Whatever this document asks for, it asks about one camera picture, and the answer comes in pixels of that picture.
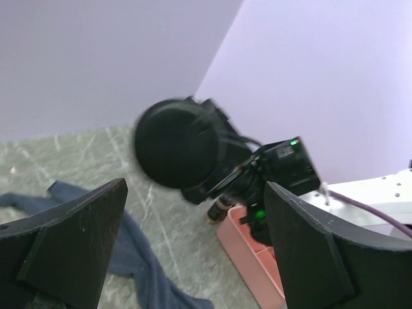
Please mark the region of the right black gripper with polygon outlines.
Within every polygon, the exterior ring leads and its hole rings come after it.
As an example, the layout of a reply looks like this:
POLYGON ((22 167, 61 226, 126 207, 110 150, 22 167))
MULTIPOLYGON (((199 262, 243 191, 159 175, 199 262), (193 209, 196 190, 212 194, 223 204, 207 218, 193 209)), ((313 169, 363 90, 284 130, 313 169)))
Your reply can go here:
POLYGON ((145 175, 158 185, 178 189, 197 205, 226 194, 246 208, 241 224, 252 238, 271 242, 264 204, 267 182, 301 196, 321 181, 303 140, 295 137, 258 144, 239 135, 212 100, 166 99, 145 110, 133 134, 133 152, 145 175))

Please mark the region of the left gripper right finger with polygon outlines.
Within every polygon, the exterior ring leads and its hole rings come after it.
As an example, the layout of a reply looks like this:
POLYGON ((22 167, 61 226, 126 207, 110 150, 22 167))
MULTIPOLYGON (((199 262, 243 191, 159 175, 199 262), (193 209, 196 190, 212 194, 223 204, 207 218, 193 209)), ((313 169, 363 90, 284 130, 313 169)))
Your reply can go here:
POLYGON ((288 308, 411 308, 411 242, 347 222, 265 186, 288 308))

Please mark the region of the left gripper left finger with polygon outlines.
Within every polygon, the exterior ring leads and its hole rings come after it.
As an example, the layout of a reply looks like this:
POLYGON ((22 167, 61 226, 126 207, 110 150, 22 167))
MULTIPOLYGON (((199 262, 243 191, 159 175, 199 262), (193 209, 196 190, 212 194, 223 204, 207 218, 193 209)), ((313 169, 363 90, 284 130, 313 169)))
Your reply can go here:
POLYGON ((24 308, 37 292, 69 308, 96 308, 126 199, 126 181, 117 178, 2 224, 1 308, 24 308))

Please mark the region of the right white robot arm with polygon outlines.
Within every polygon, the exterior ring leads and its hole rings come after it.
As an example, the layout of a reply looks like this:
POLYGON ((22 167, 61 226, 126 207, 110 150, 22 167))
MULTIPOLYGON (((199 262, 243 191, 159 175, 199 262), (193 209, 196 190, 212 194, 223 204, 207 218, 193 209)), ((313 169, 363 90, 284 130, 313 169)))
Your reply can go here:
POLYGON ((133 154, 158 185, 179 190, 195 205, 212 199, 211 221, 242 206, 238 223, 266 246, 272 243, 264 200, 268 182, 352 223, 384 221, 404 229, 411 217, 410 169, 327 185, 300 136, 270 144, 242 136, 212 100, 170 98, 153 104, 136 123, 133 154))

